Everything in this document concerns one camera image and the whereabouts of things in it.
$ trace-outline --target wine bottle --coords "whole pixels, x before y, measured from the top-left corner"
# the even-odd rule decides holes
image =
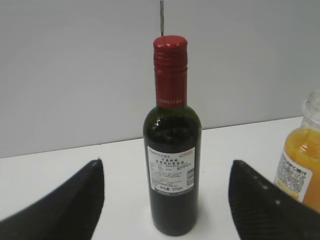
[[[156,107],[143,124],[151,215],[170,236],[197,221],[202,127],[187,106],[187,40],[167,35],[154,48]]]

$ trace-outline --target bottle cap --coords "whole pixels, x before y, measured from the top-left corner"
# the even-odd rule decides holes
[[[320,124],[320,88],[309,94],[302,106],[302,112],[310,121]]]
[[[179,74],[187,71],[187,40],[182,36],[167,35],[154,40],[154,69],[156,74]]]

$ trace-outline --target bottle neck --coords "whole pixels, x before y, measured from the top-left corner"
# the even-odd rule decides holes
[[[302,128],[302,129],[314,129],[314,130],[320,131],[320,123],[313,121],[312,119],[310,119],[307,116],[303,116],[303,120],[302,120],[300,128]]]
[[[167,73],[155,71],[156,105],[163,109],[187,106],[187,71]]]

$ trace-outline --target bottle label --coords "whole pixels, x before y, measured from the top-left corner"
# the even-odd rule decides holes
[[[179,153],[159,152],[147,147],[150,185],[159,194],[178,196],[193,189],[195,148]]]
[[[306,195],[312,171],[292,161],[285,151],[282,152],[274,184],[282,191],[302,202]]]

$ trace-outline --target white table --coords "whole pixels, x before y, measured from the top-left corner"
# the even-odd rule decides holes
[[[273,181],[287,135],[301,117],[204,130],[199,201],[206,214],[183,240],[239,240],[228,203],[234,159]],[[105,202],[92,240],[164,240],[151,221],[142,139],[0,159],[0,219],[42,198],[101,158]]]

